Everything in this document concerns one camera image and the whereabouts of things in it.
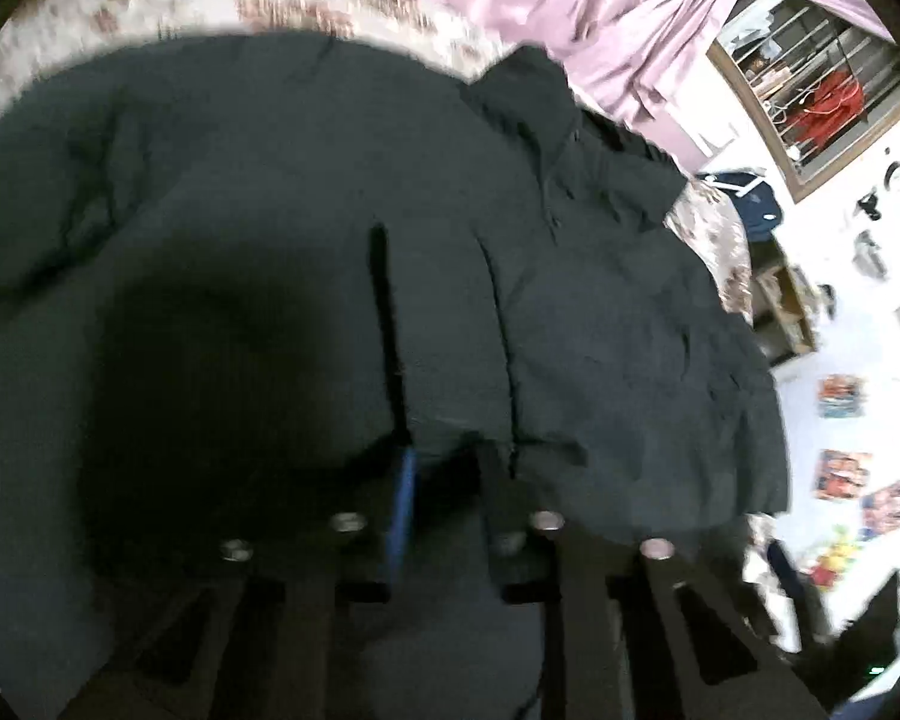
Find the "large black jacket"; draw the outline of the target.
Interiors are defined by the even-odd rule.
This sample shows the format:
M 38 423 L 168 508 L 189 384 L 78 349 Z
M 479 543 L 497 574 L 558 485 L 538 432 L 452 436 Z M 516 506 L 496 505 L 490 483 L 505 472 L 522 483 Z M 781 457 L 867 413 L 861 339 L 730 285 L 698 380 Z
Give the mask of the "large black jacket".
M 0 689 L 22 718 L 278 715 L 302 546 L 388 514 L 334 718 L 500 718 L 539 667 L 478 536 L 493 449 L 605 538 L 790 497 L 686 177 L 543 50 L 462 82 L 316 32 L 119 50 L 0 119 Z

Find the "small wooden shelf desk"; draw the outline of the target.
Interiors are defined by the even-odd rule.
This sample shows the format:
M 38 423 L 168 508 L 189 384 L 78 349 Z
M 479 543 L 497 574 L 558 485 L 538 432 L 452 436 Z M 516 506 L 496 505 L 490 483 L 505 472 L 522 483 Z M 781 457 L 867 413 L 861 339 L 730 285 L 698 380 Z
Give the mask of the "small wooden shelf desk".
M 818 351 L 816 298 L 800 268 L 770 236 L 749 244 L 752 328 L 770 366 Z

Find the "navy blue backpack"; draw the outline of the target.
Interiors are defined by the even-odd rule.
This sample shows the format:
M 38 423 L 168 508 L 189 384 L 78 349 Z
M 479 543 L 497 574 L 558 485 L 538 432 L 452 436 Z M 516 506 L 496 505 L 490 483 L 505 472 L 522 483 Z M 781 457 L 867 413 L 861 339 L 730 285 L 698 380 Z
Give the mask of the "navy blue backpack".
M 749 242 L 769 242 L 772 232 L 784 221 L 774 188 L 761 172 L 701 172 L 699 179 L 724 192 L 731 200 Z

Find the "pink right curtain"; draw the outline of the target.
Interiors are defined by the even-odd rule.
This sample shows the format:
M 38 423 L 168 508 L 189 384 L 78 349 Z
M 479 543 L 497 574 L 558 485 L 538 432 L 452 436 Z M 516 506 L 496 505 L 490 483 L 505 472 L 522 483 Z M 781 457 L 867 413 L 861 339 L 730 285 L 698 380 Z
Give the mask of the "pink right curtain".
M 866 0 L 806 0 L 888 39 Z M 696 171 L 733 138 L 699 64 L 738 0 L 450 0 L 507 43 L 533 43 L 611 119 Z

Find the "wooden framed barred window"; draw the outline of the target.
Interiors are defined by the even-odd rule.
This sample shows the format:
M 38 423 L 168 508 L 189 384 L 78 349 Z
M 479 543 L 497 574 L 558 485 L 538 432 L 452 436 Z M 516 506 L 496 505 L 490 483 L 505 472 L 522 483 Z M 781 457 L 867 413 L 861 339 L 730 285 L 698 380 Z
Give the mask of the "wooden framed barred window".
M 900 121 L 900 48 L 806 0 L 741 0 L 709 59 L 797 202 Z

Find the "red hanging item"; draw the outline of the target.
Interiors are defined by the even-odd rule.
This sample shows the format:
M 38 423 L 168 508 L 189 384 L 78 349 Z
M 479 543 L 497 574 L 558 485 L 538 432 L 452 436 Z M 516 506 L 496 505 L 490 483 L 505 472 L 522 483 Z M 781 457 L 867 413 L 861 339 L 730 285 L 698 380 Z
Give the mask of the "red hanging item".
M 823 149 L 862 115 L 863 86 L 852 73 L 834 70 L 800 103 L 787 119 L 787 133 L 795 143 Z

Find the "cartoon wall poster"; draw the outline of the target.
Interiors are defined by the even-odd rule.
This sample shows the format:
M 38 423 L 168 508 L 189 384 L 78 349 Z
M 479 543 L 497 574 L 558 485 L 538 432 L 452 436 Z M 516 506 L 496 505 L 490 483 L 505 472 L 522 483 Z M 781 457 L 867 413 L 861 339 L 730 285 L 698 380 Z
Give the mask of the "cartoon wall poster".
M 870 476 L 868 454 L 823 450 L 816 466 L 814 495 L 822 500 L 859 499 Z

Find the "round wall clock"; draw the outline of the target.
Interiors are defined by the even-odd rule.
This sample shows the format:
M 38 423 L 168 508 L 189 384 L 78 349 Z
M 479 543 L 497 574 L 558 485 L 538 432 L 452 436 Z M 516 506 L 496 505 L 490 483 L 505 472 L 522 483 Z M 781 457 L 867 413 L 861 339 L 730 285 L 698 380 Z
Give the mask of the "round wall clock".
M 884 173 L 883 185 L 888 192 L 900 188 L 900 161 L 893 161 Z

